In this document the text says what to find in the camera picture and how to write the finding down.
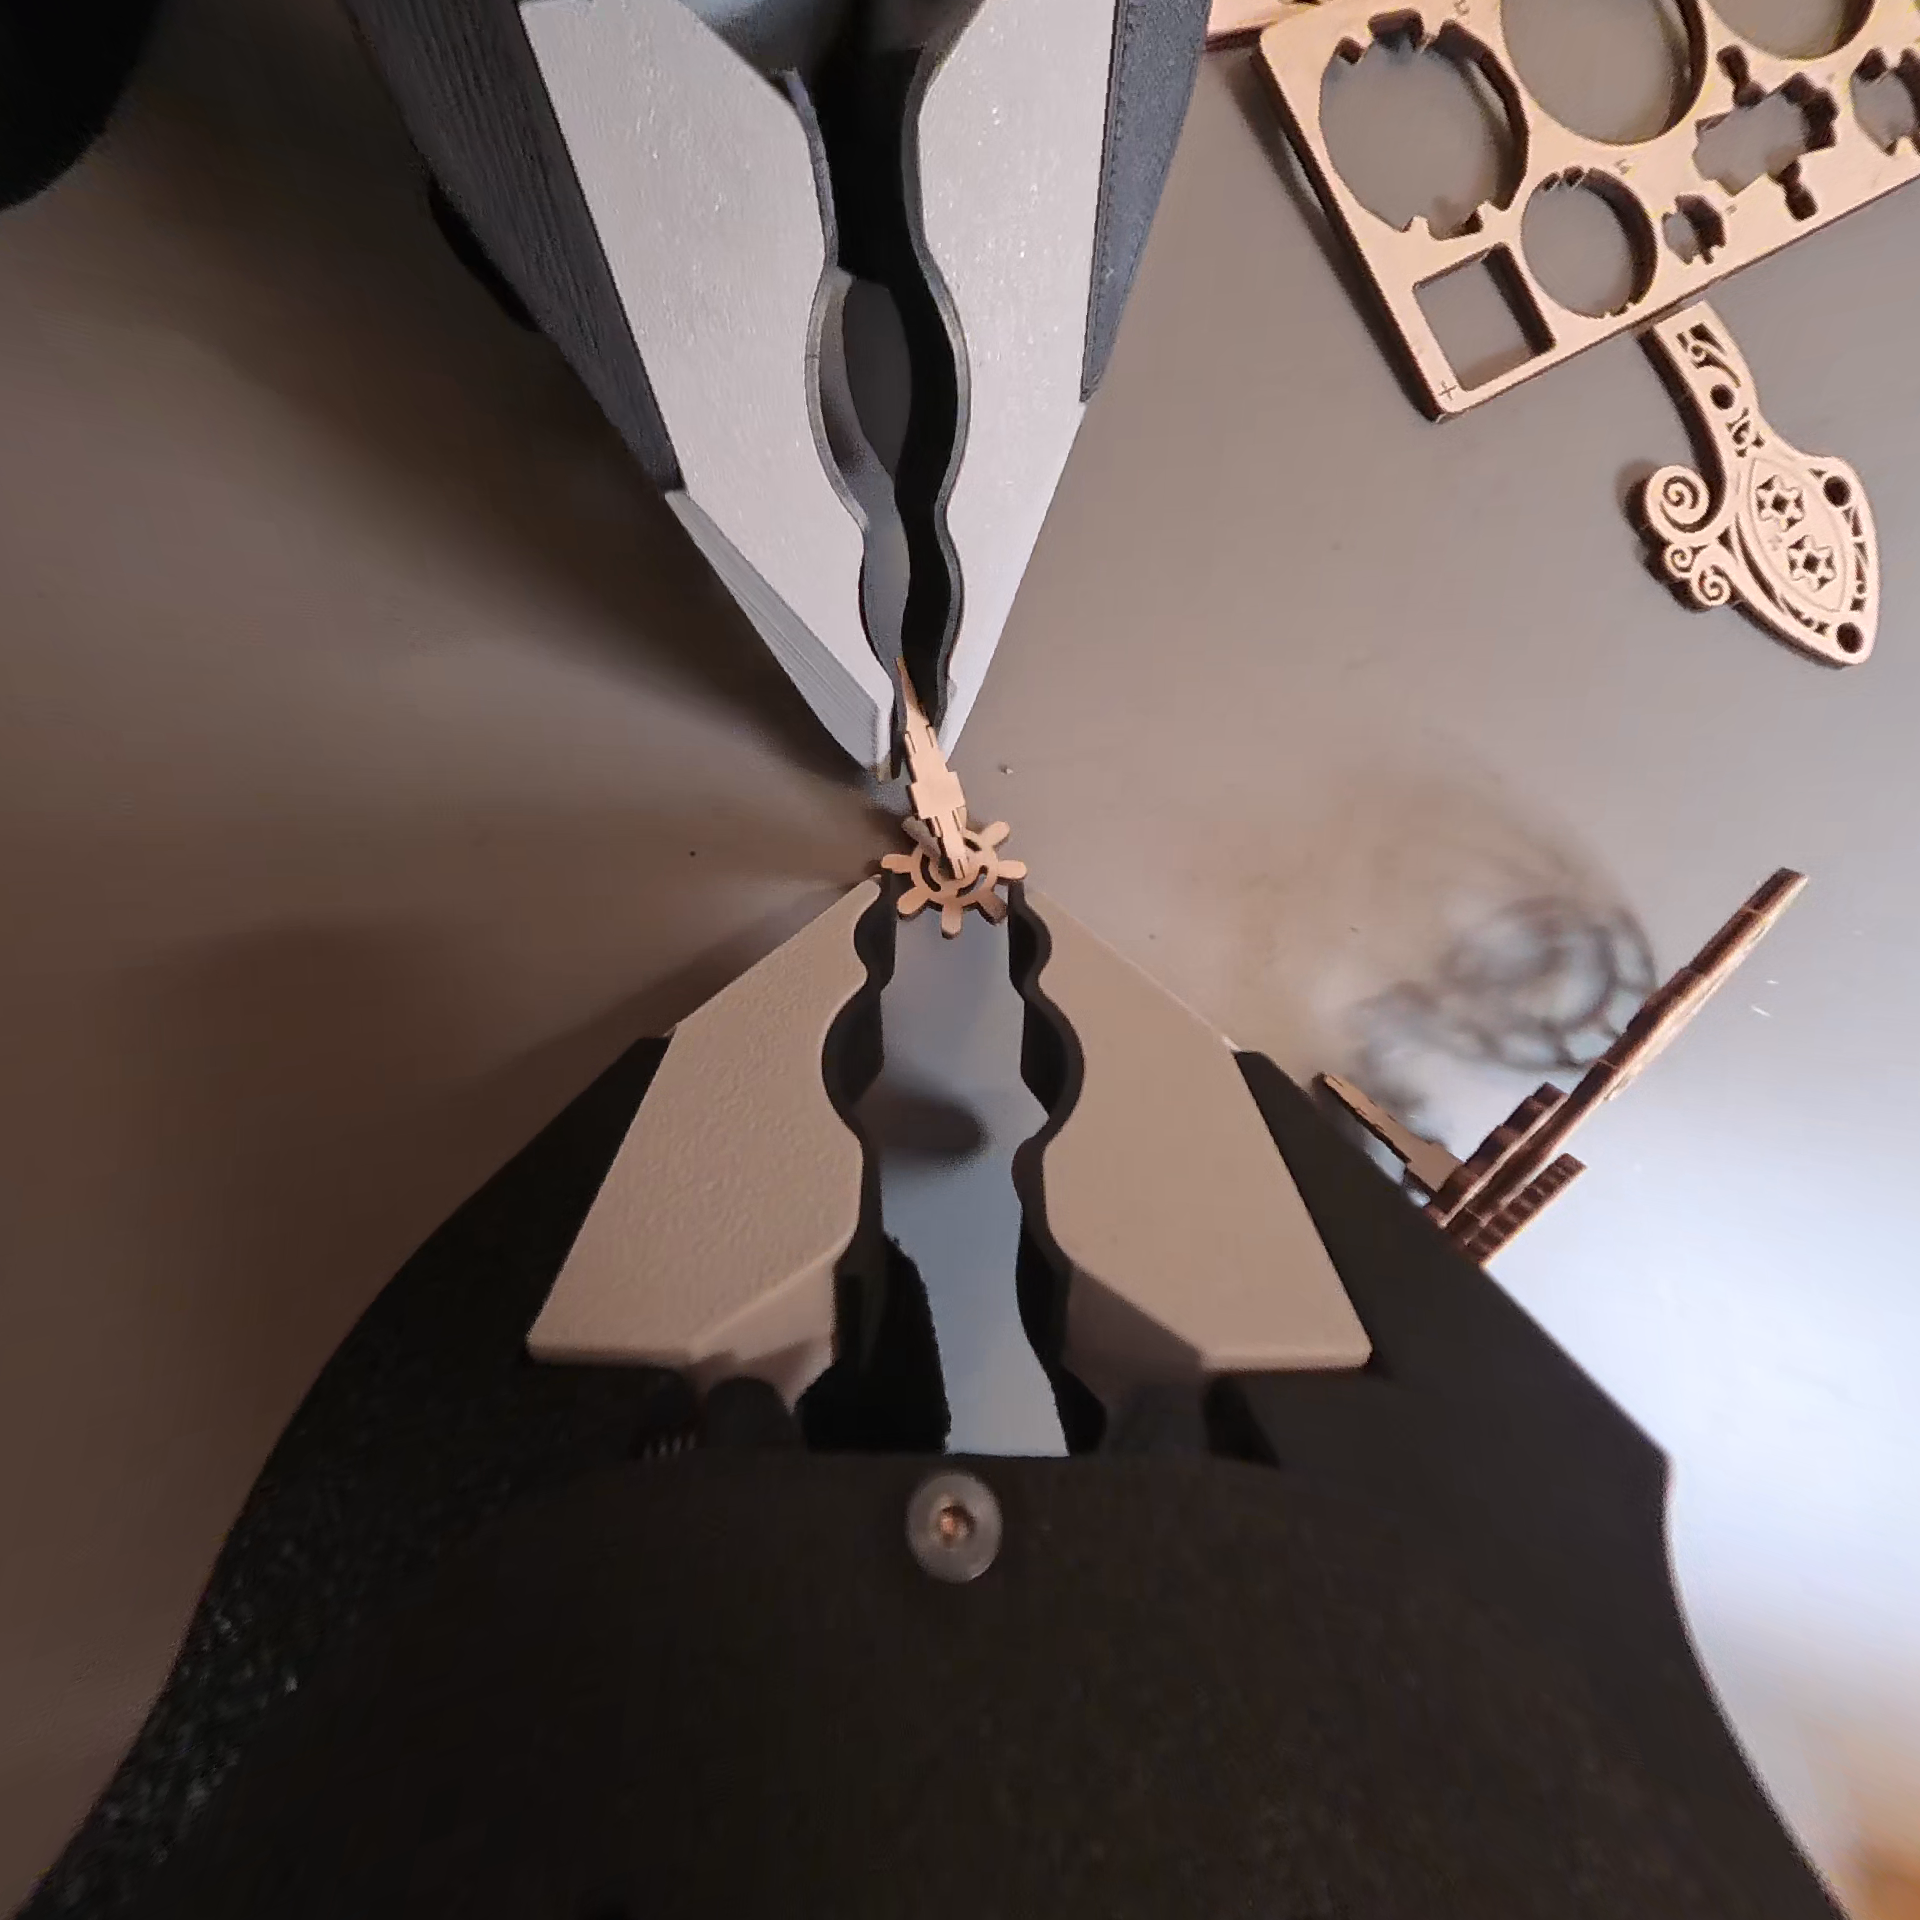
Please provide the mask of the grey desk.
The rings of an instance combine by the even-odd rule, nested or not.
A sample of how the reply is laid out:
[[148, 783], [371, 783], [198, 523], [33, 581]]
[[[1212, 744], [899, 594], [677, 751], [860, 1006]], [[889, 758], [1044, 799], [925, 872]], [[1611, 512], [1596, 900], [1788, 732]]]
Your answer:
[[[1677, 605], [1613, 343], [1428, 424], [1203, 68], [958, 758], [1289, 1071], [1470, 1141], [1530, 914], [1803, 900], [1497, 1275], [1669, 1450], [1714, 1678], [1850, 1904], [1916, 1875], [1916, 204], [1719, 295], [1862, 474], [1878, 652]], [[178, 4], [5, 212], [5, 1908], [377, 1284], [881, 804], [426, 210], [331, 4]]]

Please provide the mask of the small wooden gear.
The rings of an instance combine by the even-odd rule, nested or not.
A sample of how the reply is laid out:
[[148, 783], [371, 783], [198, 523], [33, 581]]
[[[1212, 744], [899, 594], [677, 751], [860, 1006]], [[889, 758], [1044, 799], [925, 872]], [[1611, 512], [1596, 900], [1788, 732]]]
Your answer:
[[881, 859], [881, 868], [902, 883], [895, 900], [902, 920], [933, 912], [940, 932], [951, 942], [963, 935], [967, 914], [979, 914], [991, 925], [1006, 918], [1006, 888], [1026, 880], [1026, 864], [1004, 853], [1002, 843], [1011, 834], [1006, 823], [967, 823], [958, 834], [958, 864], [951, 864], [943, 842], [930, 823], [913, 818], [902, 828], [910, 842], [908, 851]]

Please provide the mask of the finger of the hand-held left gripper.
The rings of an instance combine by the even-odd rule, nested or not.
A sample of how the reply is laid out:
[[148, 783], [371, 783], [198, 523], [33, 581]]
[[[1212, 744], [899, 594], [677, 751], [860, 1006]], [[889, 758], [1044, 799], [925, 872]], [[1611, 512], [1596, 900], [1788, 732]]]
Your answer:
[[839, 295], [804, 95], [677, 2], [345, 7], [428, 173], [828, 736], [893, 748], [833, 462]]
[[987, 676], [1081, 424], [1113, 2], [987, 2], [919, 108], [921, 227], [964, 352], [943, 712]]

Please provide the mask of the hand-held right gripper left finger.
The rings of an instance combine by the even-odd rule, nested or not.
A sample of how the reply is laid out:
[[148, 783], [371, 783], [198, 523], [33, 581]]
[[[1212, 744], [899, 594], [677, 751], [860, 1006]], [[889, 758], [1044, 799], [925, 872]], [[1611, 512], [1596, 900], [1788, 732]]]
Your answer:
[[828, 1091], [833, 1023], [870, 982], [865, 880], [670, 1031], [526, 1336], [543, 1362], [745, 1376], [796, 1407], [833, 1362], [862, 1148]]

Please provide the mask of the wooden gear and dial assembly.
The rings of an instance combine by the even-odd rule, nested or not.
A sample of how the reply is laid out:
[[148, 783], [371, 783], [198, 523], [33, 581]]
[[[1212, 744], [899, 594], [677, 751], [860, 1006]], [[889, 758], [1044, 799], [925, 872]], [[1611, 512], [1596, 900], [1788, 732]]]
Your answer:
[[1315, 1093], [1398, 1166], [1398, 1187], [1476, 1264], [1492, 1261], [1583, 1173], [1571, 1142], [1697, 1019], [1805, 892], [1778, 868], [1675, 971], [1657, 976], [1630, 914], [1573, 898], [1509, 904], [1463, 940], [1433, 982], [1402, 984], [1370, 1039], [1420, 1043], [1539, 1079], [1474, 1144], [1454, 1150], [1413, 1120], [1410, 1093], [1371, 1093], [1322, 1071]]

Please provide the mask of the ornate wooden leaf piece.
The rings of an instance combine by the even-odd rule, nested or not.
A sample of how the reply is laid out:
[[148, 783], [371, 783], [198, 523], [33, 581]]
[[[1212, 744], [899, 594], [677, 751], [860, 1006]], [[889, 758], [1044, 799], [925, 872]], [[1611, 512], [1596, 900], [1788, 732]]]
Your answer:
[[1755, 378], [1711, 303], [1652, 322], [1646, 346], [1699, 458], [1657, 468], [1638, 490], [1655, 570], [1693, 607], [1737, 607], [1825, 664], [1869, 659], [1882, 546], [1858, 470], [1802, 450], [1765, 418]]

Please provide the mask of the wooden puzzle frame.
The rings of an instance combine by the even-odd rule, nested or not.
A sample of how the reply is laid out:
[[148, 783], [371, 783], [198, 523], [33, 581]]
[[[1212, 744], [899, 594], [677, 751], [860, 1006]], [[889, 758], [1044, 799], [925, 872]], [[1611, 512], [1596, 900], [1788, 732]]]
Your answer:
[[[1691, 92], [1675, 120], [1641, 141], [1596, 140], [1553, 111], [1519, 72], [1500, 4], [1291, 4], [1260, 31], [1255, 60], [1286, 141], [1370, 280], [1428, 418], [1463, 416], [1917, 178], [1916, 133], [1883, 141], [1855, 108], [1855, 84], [1874, 79], [1916, 101], [1916, 4], [1858, 4], [1850, 31], [1818, 55], [1773, 52], [1714, 4], [1679, 4], [1679, 13]], [[1454, 61], [1500, 103], [1514, 160], [1458, 231], [1437, 234], [1423, 216], [1388, 222], [1361, 200], [1333, 155], [1325, 78], [1357, 66], [1383, 42]], [[1793, 108], [1803, 148], [1743, 184], [1710, 173], [1697, 152], [1700, 140], [1772, 103]], [[1591, 189], [1623, 229], [1633, 277], [1627, 298], [1606, 314], [1575, 310], [1548, 293], [1525, 251], [1530, 204], [1565, 188]], [[1428, 284], [1473, 270], [1485, 270], [1514, 298], [1533, 346], [1525, 363], [1482, 381], [1454, 365], [1421, 302]]]

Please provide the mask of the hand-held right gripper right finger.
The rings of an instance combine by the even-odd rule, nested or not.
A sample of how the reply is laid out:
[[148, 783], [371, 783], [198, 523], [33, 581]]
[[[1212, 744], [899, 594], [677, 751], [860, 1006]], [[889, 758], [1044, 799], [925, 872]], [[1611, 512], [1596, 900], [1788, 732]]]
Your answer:
[[1371, 1358], [1237, 1046], [1029, 883], [1011, 892], [1022, 1327], [1065, 1420]]

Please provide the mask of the small wooden stepped pin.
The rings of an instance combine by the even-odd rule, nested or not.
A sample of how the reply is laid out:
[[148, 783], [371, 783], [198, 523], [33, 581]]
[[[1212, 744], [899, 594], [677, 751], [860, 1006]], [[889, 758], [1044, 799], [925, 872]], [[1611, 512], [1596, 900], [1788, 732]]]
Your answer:
[[970, 843], [964, 786], [943, 756], [900, 656], [893, 678], [910, 811], [930, 832], [943, 871], [955, 880], [972, 880], [975, 859]]

